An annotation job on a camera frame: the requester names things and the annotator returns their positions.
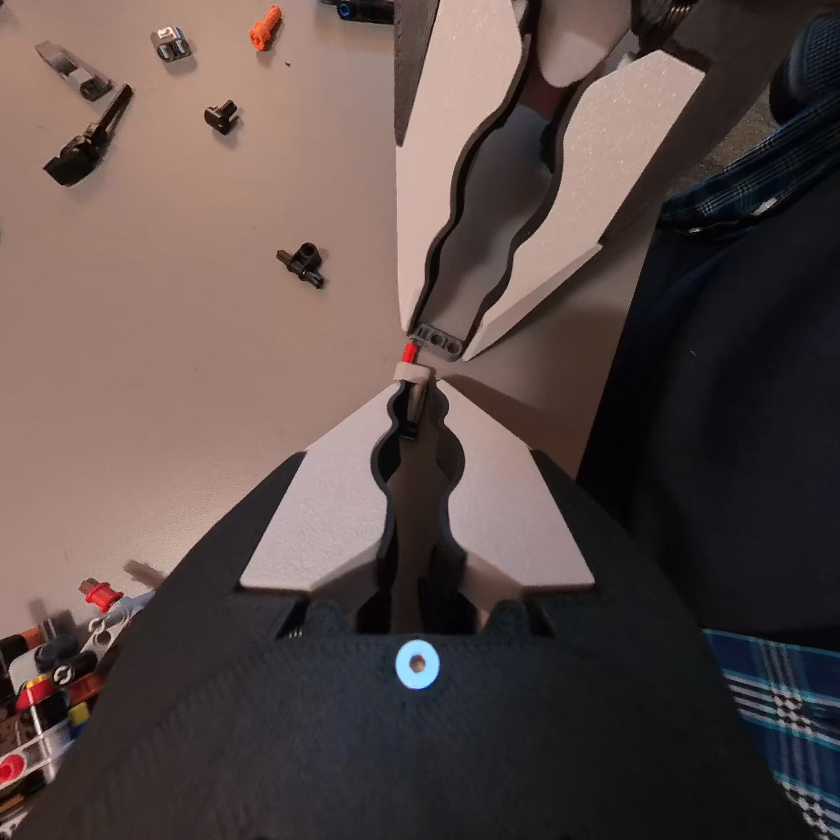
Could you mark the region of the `dark navy shirt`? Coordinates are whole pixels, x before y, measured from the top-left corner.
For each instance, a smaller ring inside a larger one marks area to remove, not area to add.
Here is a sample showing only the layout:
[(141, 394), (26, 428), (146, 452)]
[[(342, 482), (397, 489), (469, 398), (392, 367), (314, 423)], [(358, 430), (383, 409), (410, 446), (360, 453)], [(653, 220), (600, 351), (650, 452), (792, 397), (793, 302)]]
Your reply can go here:
[(835, 653), (838, 210), (656, 234), (577, 476), (700, 625)]

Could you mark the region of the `lego chassis assembly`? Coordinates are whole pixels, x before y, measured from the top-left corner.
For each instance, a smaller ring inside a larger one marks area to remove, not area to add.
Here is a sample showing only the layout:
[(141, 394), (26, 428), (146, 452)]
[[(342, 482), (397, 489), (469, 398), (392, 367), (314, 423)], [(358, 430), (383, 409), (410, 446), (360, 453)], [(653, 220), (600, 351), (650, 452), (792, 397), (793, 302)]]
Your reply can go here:
[(79, 591), (94, 616), (47, 617), (1, 642), (1, 837), (11, 838), (56, 777), (87, 725), (120, 651), (154, 590), (126, 595), (86, 579)]

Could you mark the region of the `grey lego liftarm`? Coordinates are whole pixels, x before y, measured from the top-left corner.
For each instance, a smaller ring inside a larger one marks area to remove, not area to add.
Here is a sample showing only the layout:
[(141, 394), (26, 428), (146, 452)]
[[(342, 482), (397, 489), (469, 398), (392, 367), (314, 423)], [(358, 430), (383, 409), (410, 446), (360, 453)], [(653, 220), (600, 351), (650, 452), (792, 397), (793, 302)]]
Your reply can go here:
[(460, 360), (465, 351), (462, 339), (429, 322), (420, 322), (408, 333), (408, 339), (418, 348), (436, 354), (448, 362)]

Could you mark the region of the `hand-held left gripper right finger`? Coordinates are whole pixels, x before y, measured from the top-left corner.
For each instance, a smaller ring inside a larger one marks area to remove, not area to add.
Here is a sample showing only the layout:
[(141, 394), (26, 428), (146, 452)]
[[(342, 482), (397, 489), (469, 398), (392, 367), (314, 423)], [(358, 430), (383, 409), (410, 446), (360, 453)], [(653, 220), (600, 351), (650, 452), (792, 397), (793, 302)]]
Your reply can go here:
[(445, 478), (425, 574), (425, 627), (470, 634), (500, 602), (588, 592), (595, 578), (533, 450), (443, 380), (430, 396)]

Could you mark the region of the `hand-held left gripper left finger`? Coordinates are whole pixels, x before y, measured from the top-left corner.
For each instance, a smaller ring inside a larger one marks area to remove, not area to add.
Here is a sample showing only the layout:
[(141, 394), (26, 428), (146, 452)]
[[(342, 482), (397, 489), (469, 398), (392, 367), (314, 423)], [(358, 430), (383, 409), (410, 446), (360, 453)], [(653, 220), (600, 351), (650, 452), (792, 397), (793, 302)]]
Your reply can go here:
[(249, 592), (335, 602), (358, 630), (392, 627), (396, 509), (408, 384), (397, 381), (311, 444), (239, 578)]

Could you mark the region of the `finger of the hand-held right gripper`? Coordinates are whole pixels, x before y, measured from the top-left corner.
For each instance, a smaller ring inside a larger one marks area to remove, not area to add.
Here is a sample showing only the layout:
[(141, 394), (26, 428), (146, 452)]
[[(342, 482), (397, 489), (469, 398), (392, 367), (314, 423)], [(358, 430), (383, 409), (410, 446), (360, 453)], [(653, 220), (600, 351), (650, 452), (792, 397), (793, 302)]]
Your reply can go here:
[(529, 2), (395, 3), (396, 280), (411, 332), (463, 212), (469, 162), (528, 63)]
[(516, 248), (507, 286), (483, 314), (465, 361), (503, 338), (598, 253), (609, 224), (705, 76), (654, 51), (582, 93), (563, 134), (559, 191)]

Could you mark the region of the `small grey red Lego piece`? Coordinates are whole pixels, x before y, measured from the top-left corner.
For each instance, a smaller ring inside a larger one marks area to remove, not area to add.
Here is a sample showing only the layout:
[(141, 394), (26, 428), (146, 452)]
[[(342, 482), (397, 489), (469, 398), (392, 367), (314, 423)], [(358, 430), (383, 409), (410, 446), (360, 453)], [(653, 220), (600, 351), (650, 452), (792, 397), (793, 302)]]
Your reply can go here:
[(394, 373), (394, 383), (398, 385), (393, 403), (397, 432), (400, 438), (409, 442), (417, 441), (429, 383), (434, 377), (434, 369), (419, 361), (423, 348), (420, 338), (410, 338)]

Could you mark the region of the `person's right hand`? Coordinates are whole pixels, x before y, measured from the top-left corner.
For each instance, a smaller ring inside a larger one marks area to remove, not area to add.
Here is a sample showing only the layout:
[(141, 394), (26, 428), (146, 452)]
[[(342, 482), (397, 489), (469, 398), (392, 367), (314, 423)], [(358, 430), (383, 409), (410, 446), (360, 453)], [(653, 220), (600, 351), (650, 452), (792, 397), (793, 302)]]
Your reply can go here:
[(541, 119), (551, 121), (555, 113), (564, 106), (570, 90), (554, 87), (541, 76), (529, 76), (521, 91), (519, 104), (537, 113)]

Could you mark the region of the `scattered small lego pieces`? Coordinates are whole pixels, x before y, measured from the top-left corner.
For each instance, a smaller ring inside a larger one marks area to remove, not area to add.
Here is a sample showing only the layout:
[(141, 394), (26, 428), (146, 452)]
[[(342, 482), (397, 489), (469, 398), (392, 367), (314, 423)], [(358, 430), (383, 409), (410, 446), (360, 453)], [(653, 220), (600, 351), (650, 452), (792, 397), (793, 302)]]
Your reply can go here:
[(396, 307), (392, 35), (325, 2), (5, 2), (2, 279)]

